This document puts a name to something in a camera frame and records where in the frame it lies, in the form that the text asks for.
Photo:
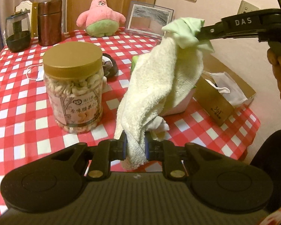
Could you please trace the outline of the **glass jar with dark base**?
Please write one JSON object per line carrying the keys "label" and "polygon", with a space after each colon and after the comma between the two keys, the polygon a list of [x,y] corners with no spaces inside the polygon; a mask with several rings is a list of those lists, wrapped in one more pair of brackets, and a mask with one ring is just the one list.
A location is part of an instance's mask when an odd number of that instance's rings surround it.
{"label": "glass jar with dark base", "polygon": [[11,52],[27,49],[31,42],[30,10],[14,12],[5,20],[5,39]]}

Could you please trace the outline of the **cream terry towel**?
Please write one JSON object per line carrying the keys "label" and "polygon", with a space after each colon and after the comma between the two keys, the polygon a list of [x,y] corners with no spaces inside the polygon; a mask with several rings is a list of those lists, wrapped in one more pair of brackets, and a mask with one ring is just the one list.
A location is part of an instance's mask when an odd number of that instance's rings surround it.
{"label": "cream terry towel", "polygon": [[135,170],[147,162],[145,132],[157,139],[170,128],[163,118],[188,97],[203,71],[204,43],[179,45],[166,37],[138,57],[129,87],[117,111],[114,137],[127,135],[127,156],[121,165]]}

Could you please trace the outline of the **light green cloth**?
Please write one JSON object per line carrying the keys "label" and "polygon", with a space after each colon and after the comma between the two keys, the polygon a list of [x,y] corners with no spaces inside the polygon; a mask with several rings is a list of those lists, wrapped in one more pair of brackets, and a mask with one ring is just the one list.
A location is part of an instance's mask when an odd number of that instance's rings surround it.
{"label": "light green cloth", "polygon": [[209,39],[198,39],[199,32],[205,24],[204,19],[181,17],[173,20],[162,28],[165,36],[172,37],[177,45],[182,48],[195,48],[200,51],[214,53],[214,48]]}

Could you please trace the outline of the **gold lid nut jar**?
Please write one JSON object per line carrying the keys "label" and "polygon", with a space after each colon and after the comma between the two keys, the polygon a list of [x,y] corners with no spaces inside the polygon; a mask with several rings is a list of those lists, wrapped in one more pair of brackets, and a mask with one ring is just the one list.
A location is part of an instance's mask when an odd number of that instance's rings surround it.
{"label": "gold lid nut jar", "polygon": [[44,84],[53,116],[68,133],[86,133],[102,117],[102,50],[88,42],[65,42],[43,55]]}

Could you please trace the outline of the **red white checkered tablecloth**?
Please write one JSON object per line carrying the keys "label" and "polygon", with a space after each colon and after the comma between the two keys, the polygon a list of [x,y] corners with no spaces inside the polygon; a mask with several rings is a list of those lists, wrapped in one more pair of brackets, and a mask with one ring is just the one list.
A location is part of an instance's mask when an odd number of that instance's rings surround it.
{"label": "red white checkered tablecloth", "polygon": [[[103,85],[97,76],[48,83],[41,77],[48,47],[33,39],[31,46],[0,52],[0,184],[9,171],[78,142],[90,146],[114,136],[117,109],[129,87],[132,58],[149,52],[156,38],[127,34],[91,38],[84,31],[65,33],[67,46],[92,43],[118,66]],[[0,193],[0,215],[7,207]]]}

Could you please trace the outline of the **dark brown wooden canister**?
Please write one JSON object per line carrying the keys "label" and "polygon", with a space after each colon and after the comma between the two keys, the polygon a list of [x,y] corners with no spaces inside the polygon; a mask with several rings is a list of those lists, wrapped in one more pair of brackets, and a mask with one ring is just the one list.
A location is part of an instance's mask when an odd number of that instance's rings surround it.
{"label": "dark brown wooden canister", "polygon": [[55,45],[62,40],[62,0],[45,1],[37,7],[38,42]]}

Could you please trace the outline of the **framed sand picture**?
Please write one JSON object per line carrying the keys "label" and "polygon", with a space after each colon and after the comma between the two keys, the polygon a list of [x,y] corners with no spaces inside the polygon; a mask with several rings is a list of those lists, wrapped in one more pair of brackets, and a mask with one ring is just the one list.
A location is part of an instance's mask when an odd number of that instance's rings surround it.
{"label": "framed sand picture", "polygon": [[173,19],[174,10],[158,5],[131,1],[125,31],[152,38],[162,38],[162,28]]}

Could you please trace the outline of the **white mask in box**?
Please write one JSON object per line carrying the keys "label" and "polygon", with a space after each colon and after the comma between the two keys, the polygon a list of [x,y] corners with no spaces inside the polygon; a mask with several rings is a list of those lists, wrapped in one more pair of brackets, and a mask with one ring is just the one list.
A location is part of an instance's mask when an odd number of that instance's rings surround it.
{"label": "white mask in box", "polygon": [[227,72],[211,73],[203,71],[206,81],[216,89],[234,108],[241,106],[248,98]]}

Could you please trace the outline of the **brown cardboard box tray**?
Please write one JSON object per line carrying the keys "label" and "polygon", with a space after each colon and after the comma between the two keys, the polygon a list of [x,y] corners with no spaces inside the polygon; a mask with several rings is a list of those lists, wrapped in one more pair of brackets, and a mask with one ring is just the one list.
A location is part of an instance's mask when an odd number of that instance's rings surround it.
{"label": "brown cardboard box tray", "polygon": [[211,54],[203,56],[203,72],[196,83],[194,98],[221,126],[240,107],[247,107],[256,91],[240,76]]}

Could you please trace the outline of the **pink starfish plush toy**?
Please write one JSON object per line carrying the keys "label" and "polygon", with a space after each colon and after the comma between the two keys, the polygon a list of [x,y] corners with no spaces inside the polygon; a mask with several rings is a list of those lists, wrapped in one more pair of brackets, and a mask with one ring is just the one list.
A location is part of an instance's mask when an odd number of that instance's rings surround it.
{"label": "pink starfish plush toy", "polygon": [[112,36],[125,22],[126,17],[111,9],[106,0],[92,0],[89,10],[78,16],[76,25],[84,28],[89,36],[100,38]]}

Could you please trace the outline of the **blue surgical mask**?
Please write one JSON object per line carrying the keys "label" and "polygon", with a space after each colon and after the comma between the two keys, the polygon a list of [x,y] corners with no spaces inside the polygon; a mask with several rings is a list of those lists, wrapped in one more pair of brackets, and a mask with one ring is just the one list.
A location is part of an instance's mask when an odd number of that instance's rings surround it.
{"label": "blue surgical mask", "polygon": [[32,64],[27,67],[26,78],[30,81],[41,82],[44,79],[43,64]]}

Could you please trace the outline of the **beige wall socket plate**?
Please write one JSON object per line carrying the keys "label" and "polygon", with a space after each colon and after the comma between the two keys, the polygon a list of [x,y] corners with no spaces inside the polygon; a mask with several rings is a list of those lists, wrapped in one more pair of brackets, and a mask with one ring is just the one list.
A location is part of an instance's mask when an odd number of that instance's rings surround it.
{"label": "beige wall socket plate", "polygon": [[257,10],[260,10],[257,6],[254,6],[250,3],[248,3],[247,1],[241,0],[237,14],[253,12],[253,11],[257,11]]}

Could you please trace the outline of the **white wooden chair back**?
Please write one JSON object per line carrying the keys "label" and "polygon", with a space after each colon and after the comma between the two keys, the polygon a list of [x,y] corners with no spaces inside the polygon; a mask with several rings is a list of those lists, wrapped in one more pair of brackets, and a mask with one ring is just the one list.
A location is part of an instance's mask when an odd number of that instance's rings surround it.
{"label": "white wooden chair back", "polygon": [[32,24],[33,8],[34,8],[33,3],[31,1],[29,1],[29,0],[26,0],[26,1],[20,2],[19,5],[15,6],[14,11],[15,12],[20,12],[20,11],[29,10],[30,11],[28,13],[29,22],[30,22],[30,24]]}

